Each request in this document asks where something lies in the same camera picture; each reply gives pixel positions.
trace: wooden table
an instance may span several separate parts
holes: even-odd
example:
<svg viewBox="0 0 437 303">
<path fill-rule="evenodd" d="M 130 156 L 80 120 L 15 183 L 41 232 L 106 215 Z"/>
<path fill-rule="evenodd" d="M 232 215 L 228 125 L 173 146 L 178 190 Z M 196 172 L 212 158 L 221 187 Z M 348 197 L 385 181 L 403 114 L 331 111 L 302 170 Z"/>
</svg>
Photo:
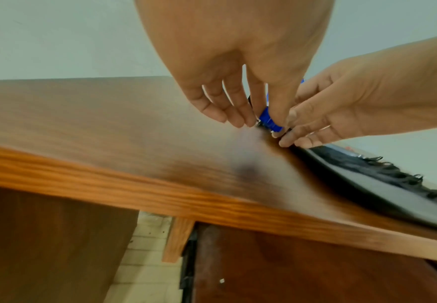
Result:
<svg viewBox="0 0 437 303">
<path fill-rule="evenodd" d="M 0 81 L 0 302 L 63 302 L 54 291 L 104 288 L 137 210 L 176 217 L 166 261 L 195 222 L 437 260 L 437 231 L 336 195 L 269 134 L 198 114 L 171 78 Z M 12 231 L 20 240 L 9 245 Z M 100 233 L 111 242 L 88 251 Z M 116 251 L 105 257 L 108 248 Z M 108 264 L 101 279 L 84 258 Z M 73 261 L 80 279 L 66 273 Z"/>
</svg>

